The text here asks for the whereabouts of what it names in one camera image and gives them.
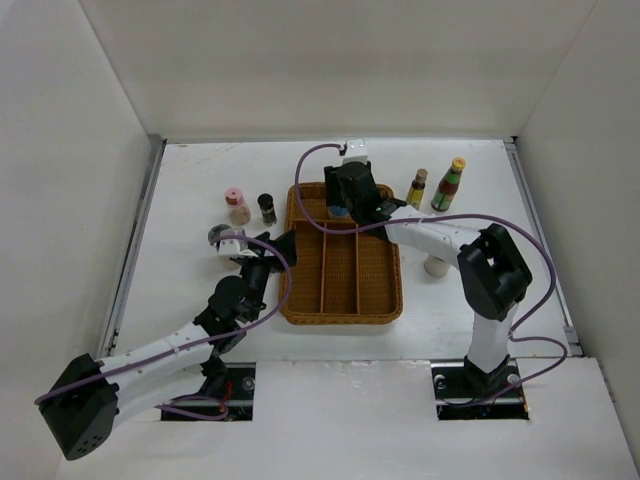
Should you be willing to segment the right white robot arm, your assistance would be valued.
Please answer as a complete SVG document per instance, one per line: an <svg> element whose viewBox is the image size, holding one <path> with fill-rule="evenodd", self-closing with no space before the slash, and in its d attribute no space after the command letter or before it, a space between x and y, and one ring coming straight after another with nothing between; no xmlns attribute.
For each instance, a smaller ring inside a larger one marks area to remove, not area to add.
<svg viewBox="0 0 640 480"><path fill-rule="evenodd" d="M509 361L514 315L532 282L509 232L496 223L473 230L439 222L401 200L385 197L368 163L328 166L324 175L327 205L347 209L359 227L377 238L411 247L458 270L464 298L474 313L464 384L477 396L493 393Z"/></svg>

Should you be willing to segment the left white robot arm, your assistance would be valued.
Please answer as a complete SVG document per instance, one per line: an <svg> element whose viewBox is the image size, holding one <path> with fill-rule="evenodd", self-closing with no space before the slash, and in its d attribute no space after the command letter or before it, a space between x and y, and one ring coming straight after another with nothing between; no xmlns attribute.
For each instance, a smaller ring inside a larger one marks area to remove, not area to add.
<svg viewBox="0 0 640 480"><path fill-rule="evenodd" d="M117 356L74 358L36 399L66 460L88 455L114 428L146 409L169 409L196 393L206 399L219 395L225 377L222 355L277 313L265 304L265 290L271 275L290 274L295 266L295 231L250 238L238 229L225 229L212 244L240 271L218 281L192 321Z"/></svg>

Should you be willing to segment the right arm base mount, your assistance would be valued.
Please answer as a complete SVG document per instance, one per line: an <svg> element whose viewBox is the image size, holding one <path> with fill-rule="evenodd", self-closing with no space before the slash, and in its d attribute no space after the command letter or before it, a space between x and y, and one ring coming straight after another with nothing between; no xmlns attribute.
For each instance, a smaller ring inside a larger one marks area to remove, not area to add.
<svg viewBox="0 0 640 480"><path fill-rule="evenodd" d="M434 362L431 376L435 410L441 421L529 419L515 360L509 360L488 384L463 361Z"/></svg>

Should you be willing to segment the silver cap blue label shaker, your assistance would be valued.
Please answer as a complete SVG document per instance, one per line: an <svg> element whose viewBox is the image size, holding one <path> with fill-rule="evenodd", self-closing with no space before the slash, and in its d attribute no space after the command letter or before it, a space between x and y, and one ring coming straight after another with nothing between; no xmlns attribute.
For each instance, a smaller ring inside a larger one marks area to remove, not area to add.
<svg viewBox="0 0 640 480"><path fill-rule="evenodd" d="M346 207L332 205L327 208L327 211L328 217L333 220L346 220L350 216Z"/></svg>

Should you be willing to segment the brown cap yellow oil bottle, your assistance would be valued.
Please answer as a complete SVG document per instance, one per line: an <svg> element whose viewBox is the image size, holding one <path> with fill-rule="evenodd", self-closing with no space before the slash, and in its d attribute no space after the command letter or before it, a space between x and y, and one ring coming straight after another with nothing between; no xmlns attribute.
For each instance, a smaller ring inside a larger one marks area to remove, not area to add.
<svg viewBox="0 0 640 480"><path fill-rule="evenodd" d="M426 180L428 171L424 168L418 169L416 175L411 182L410 188L406 196L406 203L416 210L420 209L424 191L426 188Z"/></svg>

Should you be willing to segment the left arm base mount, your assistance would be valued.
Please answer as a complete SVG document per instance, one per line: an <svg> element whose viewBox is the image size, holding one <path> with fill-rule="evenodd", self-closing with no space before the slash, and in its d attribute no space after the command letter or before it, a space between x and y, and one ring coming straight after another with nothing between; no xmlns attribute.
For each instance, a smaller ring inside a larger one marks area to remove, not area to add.
<svg viewBox="0 0 640 480"><path fill-rule="evenodd" d="M207 379L195 394L174 400L160 412L164 422L251 421L256 390L256 364L230 363Z"/></svg>

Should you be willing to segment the red green sauce bottle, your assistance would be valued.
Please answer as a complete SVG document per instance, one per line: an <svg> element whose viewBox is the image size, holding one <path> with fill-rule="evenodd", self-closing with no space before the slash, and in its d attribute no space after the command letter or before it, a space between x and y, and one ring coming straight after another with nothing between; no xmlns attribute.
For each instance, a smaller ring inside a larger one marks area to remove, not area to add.
<svg viewBox="0 0 640 480"><path fill-rule="evenodd" d="M462 173L466 167L466 160L454 158L447 172L440 180L431 200L431 207L436 212L446 212L453 202L459 189Z"/></svg>

